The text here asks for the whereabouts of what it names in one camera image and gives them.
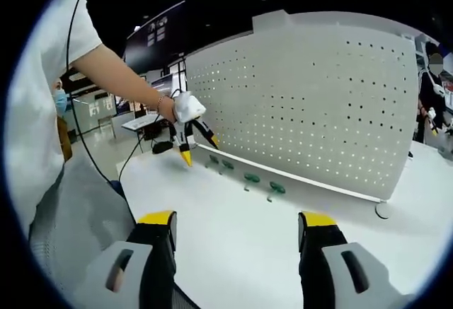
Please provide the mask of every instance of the gray fabric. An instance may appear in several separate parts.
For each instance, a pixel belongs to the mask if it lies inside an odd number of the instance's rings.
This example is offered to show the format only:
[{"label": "gray fabric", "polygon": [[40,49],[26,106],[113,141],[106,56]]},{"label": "gray fabric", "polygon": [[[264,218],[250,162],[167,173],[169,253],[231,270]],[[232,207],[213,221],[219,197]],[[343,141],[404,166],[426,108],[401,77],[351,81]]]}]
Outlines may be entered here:
[{"label": "gray fabric", "polygon": [[200,309],[179,286],[175,284],[172,296],[172,309]]},{"label": "gray fabric", "polygon": [[72,294],[88,264],[134,227],[126,201],[98,174],[85,153],[64,166],[37,207],[30,248],[62,295]]}]

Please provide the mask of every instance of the floor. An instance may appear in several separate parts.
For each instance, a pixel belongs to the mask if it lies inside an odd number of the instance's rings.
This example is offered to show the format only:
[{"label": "floor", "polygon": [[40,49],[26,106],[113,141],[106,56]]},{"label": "floor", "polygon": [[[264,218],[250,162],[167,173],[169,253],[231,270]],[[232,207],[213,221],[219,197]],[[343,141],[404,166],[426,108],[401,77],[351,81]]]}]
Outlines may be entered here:
[{"label": "floor", "polygon": [[[167,140],[168,132],[163,132],[160,138]],[[94,161],[110,180],[118,179],[116,165],[125,161],[137,145],[137,136],[134,133],[131,132],[130,136],[122,136],[121,139],[116,139],[109,124],[84,134],[84,139]],[[141,146],[143,152],[150,151],[151,141],[142,141]],[[85,148],[79,139],[72,144],[72,151],[76,154],[80,150],[85,150]],[[138,156],[141,153],[138,146],[132,156]]]}]

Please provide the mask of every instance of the wrist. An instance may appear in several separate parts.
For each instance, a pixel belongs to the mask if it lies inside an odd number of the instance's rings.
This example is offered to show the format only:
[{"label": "wrist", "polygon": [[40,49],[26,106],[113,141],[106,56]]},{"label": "wrist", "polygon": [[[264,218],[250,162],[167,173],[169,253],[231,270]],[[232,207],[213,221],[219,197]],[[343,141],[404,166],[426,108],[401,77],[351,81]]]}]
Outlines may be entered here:
[{"label": "wrist", "polygon": [[169,122],[176,122],[175,115],[173,113],[173,106],[175,101],[167,96],[162,96],[159,98],[159,103],[157,105],[157,112]]}]

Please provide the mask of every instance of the white tabletop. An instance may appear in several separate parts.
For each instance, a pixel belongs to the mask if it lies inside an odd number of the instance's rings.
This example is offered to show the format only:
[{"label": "white tabletop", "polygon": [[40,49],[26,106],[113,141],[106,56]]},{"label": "white tabletop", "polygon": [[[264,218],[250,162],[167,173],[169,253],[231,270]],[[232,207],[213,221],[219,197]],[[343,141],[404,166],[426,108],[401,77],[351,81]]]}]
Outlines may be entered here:
[{"label": "white tabletop", "polygon": [[[219,175],[204,167],[207,153],[189,168],[177,151],[134,157],[122,176],[132,213],[178,212],[176,283],[201,308],[301,308],[297,214],[332,216],[349,242],[383,262],[401,293],[416,293],[440,262],[453,228],[453,163],[413,143],[389,201],[388,220],[375,203],[260,173],[262,189],[243,190],[248,168]],[[286,195],[266,201],[266,183],[283,184]]]},{"label": "white tabletop", "polygon": [[137,131],[141,128],[154,123],[159,115],[157,112],[148,112],[146,115],[135,118],[121,125],[125,129]]}]

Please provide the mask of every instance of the bracelet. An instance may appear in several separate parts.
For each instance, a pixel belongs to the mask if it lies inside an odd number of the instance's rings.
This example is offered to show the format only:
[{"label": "bracelet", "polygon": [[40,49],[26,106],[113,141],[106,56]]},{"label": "bracelet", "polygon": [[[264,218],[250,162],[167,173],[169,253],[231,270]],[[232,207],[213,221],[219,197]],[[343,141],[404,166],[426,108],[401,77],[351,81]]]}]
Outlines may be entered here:
[{"label": "bracelet", "polygon": [[161,95],[161,96],[159,97],[159,101],[157,102],[156,111],[157,111],[157,113],[159,113],[159,114],[161,114],[160,111],[159,111],[159,108],[160,108],[161,103],[162,103],[162,100],[164,100],[164,98],[165,98],[165,96],[164,96],[164,95]]}]

